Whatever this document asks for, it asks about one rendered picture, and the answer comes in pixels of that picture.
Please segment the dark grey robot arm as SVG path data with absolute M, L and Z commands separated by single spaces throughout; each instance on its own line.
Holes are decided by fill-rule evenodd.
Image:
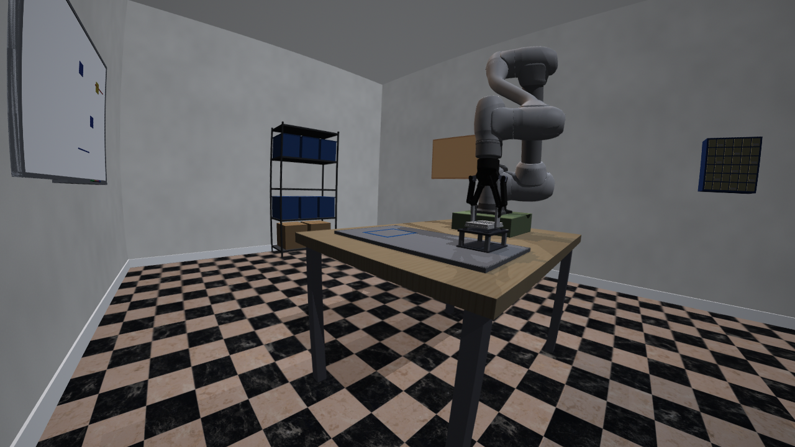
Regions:
M 544 103 L 544 85 L 557 68 L 557 53 L 548 47 L 497 52 L 489 57 L 486 65 L 489 87 L 520 105 L 520 108 L 506 108 L 499 96 L 486 96 L 479 100 L 475 109 L 477 158 L 499 159 L 502 140 L 522 140 L 522 155 L 515 172 L 499 164 L 499 174 L 508 177 L 508 201 L 535 202 L 553 195 L 555 180 L 540 156 L 542 140 L 556 138 L 564 131 L 564 112 Z M 507 78 L 518 78 L 522 89 L 509 84 Z

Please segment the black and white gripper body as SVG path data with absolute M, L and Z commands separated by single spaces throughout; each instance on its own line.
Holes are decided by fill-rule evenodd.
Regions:
M 488 175 L 491 176 L 493 184 L 499 180 L 499 159 L 495 158 L 480 158 L 477 161 L 477 174 L 476 178 L 479 180 L 480 176 L 484 176 L 481 186 L 489 186 Z

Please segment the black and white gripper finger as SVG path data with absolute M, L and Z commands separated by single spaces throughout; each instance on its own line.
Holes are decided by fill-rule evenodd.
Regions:
M 476 221 L 476 213 L 477 213 L 477 203 L 479 201 L 479 197 L 481 195 L 482 190 L 485 186 L 481 186 L 484 176 L 481 175 L 479 178 L 479 183 L 477 185 L 477 189 L 475 189 L 475 181 L 476 176 L 469 176 L 469 187 L 468 187 L 468 198 L 466 199 L 466 203 L 469 203 L 471 206 L 471 222 Z M 474 194 L 475 190 L 475 194 Z M 474 195 L 474 196 L 473 196 Z M 470 200 L 471 198 L 471 200 Z
M 489 187 L 491 188 L 494 196 L 495 201 L 495 219 L 494 219 L 494 227 L 500 226 L 500 217 L 501 217 L 501 209 L 504 206 L 507 206 L 507 176 L 499 175 L 500 186 L 501 186 L 501 198 L 499 196 L 499 190 L 497 189 L 497 184 L 493 184 L 493 180 L 490 175 L 488 175 L 488 182 Z

